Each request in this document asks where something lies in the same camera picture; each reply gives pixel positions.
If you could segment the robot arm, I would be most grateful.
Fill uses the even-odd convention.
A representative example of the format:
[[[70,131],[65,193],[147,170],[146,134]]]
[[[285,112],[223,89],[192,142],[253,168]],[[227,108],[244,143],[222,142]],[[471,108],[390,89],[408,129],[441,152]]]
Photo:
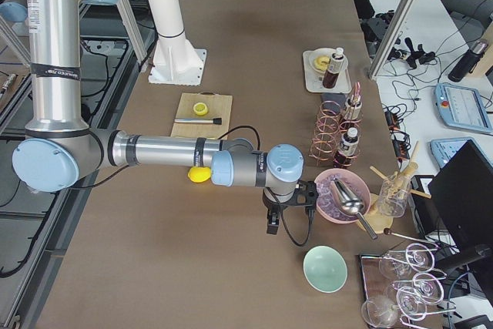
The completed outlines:
[[[17,176],[42,192],[73,186],[107,166],[163,164],[208,167],[221,186],[263,189],[267,230],[277,232],[288,206],[298,206],[309,185],[301,179],[298,148],[280,144],[262,152],[244,139],[129,135],[92,129],[81,114],[79,5],[118,0],[27,0],[33,117],[12,154]]]

